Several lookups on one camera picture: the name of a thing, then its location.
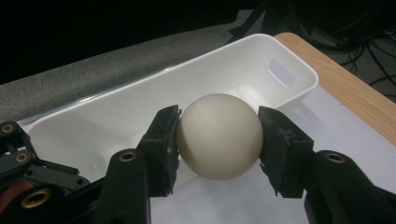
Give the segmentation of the white table cover sheet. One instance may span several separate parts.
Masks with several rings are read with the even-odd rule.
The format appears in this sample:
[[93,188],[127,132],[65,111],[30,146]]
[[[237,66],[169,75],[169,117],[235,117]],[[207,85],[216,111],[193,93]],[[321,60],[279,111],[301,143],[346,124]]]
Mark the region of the white table cover sheet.
[[[396,145],[321,87],[279,108],[314,141],[314,150],[351,158],[374,185],[396,193]],[[151,203],[152,224],[308,224],[302,199],[275,194],[255,164],[226,181],[196,177]]]

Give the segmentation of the cream ball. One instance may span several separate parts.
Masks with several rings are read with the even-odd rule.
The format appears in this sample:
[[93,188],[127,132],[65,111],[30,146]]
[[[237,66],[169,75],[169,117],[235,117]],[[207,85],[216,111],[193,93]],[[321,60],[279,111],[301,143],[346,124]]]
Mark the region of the cream ball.
[[243,100],[210,94],[187,107],[177,125],[177,148],[196,174],[215,180],[245,173],[261,154],[262,124]]

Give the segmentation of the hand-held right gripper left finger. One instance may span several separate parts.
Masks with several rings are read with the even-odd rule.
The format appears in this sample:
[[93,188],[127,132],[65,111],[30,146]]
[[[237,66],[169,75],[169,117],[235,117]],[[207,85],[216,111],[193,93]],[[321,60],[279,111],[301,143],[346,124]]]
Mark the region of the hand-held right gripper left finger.
[[179,167],[176,143],[178,122],[177,105],[159,110],[138,144],[147,160],[150,197],[166,197],[173,192]]

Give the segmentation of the white plastic bin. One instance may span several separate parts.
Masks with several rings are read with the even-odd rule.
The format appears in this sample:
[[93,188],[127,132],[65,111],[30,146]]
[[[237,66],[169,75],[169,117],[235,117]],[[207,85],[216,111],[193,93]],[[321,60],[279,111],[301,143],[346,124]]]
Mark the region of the white plastic bin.
[[318,85],[307,63],[269,35],[250,35],[132,84],[94,96],[26,126],[38,156],[78,169],[95,181],[110,157],[136,147],[155,114],[187,108],[212,93],[238,97],[253,109],[278,108]]

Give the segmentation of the black tripod stand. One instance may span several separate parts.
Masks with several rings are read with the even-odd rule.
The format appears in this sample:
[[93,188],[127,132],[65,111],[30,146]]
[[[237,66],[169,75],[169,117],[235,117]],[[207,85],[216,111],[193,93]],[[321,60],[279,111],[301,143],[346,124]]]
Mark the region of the black tripod stand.
[[232,37],[228,44],[243,38],[253,26],[253,24],[263,16],[261,34],[274,35],[278,29],[281,21],[282,3],[280,0],[261,0],[260,3],[253,9],[247,19],[241,26],[233,28],[230,31]]

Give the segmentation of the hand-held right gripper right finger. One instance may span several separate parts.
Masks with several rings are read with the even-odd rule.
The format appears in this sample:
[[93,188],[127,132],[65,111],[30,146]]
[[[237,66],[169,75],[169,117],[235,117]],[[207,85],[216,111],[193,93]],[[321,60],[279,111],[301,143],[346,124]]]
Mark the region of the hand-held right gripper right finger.
[[260,155],[262,171],[276,194],[283,198],[301,198],[304,172],[314,152],[314,141],[282,112],[260,106],[263,145]]

